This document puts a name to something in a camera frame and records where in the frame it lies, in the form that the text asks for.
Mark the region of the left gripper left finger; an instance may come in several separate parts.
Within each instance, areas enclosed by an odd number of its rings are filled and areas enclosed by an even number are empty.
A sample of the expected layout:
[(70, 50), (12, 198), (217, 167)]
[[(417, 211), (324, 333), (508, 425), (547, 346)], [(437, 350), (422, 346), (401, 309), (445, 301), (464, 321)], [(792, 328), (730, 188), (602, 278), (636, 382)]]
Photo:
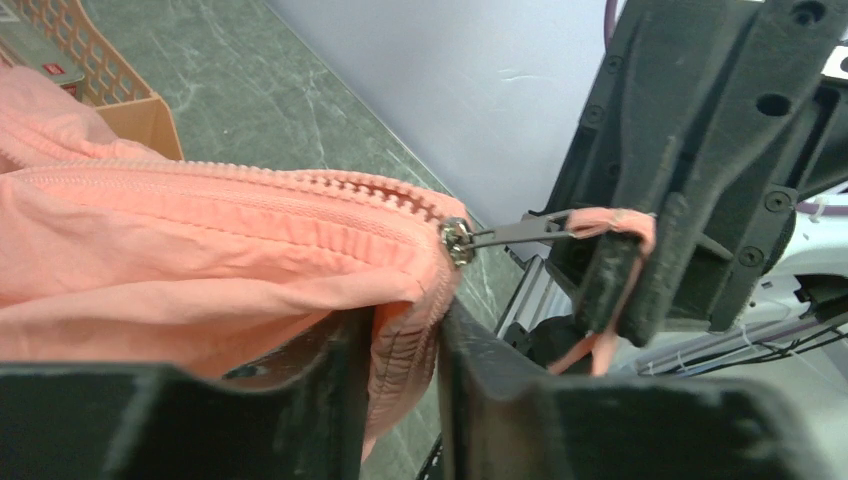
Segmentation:
[(1, 368), (5, 479), (355, 479), (373, 312), (203, 380), (166, 364)]

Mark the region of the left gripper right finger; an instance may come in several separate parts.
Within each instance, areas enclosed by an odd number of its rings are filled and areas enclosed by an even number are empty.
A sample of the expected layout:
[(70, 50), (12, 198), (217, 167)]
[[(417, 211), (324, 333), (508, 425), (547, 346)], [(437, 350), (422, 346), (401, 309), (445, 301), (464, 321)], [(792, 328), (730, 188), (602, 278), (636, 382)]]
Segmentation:
[(440, 328), (447, 479), (825, 479), (773, 388), (733, 379), (555, 376), (460, 303)]

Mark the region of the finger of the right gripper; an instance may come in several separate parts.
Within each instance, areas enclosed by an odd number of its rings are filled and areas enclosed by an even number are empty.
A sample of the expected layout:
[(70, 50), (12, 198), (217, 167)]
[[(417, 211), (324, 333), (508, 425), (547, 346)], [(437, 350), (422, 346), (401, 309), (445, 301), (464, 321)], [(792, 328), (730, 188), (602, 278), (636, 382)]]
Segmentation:
[[(631, 1), (626, 5), (546, 205), (547, 212), (591, 207), (630, 209), (619, 203), (622, 179), (629, 174), (654, 174), (653, 167), (624, 162), (620, 123), (631, 39), (645, 9), (656, 2)], [(760, 5), (751, 1), (720, 2), (735, 24), (748, 20)], [(762, 250), (749, 241), (750, 224), (758, 215), (762, 196), (761, 157), (721, 196), (658, 331), (724, 332), (745, 310), (762, 270)], [(640, 246), (639, 238), (628, 233), (567, 239), (554, 245), (549, 267), (572, 300), (573, 318), (579, 328), (600, 331), (612, 318), (619, 321), (622, 297), (632, 289), (633, 277), (641, 270), (641, 262), (628, 254), (640, 251)]]
[(847, 23), (843, 1), (767, 1), (735, 24), (723, 2), (658, 1), (631, 39), (622, 157), (653, 167), (619, 185), (656, 223), (622, 297), (619, 333), (642, 347), (665, 322), (721, 196), (814, 95)]

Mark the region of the pink zip-up jacket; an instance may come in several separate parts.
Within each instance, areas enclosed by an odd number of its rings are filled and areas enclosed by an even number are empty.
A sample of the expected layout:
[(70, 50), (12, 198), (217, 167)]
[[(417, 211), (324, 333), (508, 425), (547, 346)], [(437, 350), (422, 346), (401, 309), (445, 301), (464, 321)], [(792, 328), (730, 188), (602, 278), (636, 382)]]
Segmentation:
[(219, 378), (374, 307), (364, 451), (428, 388), (457, 199), (339, 170), (178, 162), (26, 67), (1, 71), (1, 357)]

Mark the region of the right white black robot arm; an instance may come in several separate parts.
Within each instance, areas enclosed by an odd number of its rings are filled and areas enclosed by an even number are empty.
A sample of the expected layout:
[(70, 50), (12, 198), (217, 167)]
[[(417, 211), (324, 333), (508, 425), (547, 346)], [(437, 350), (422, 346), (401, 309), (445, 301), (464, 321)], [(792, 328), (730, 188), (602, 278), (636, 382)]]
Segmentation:
[(786, 357), (847, 312), (847, 5), (630, 1), (547, 210), (645, 214), (554, 243), (580, 327), (637, 347), (695, 330), (638, 374)]

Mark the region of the orange four-slot file organizer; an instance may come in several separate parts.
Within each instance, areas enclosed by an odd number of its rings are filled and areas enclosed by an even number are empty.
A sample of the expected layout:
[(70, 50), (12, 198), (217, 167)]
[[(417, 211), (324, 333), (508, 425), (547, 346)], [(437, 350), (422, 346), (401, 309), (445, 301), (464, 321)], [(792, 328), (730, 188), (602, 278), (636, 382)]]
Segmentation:
[(52, 41), (84, 73), (81, 100), (121, 138), (172, 160), (184, 158), (169, 106), (89, 19), (77, 0), (5, 0), (1, 24), (23, 22)]

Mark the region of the aluminium frame rail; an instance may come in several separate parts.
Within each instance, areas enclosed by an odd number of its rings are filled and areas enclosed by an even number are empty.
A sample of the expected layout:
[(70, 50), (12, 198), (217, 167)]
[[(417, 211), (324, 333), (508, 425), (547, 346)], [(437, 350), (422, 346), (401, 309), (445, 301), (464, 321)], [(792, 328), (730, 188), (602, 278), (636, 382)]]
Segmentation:
[(499, 338), (504, 338), (513, 324), (531, 331), (543, 320), (571, 312), (571, 300), (549, 273), (546, 260), (535, 256), (527, 264), (495, 333)]

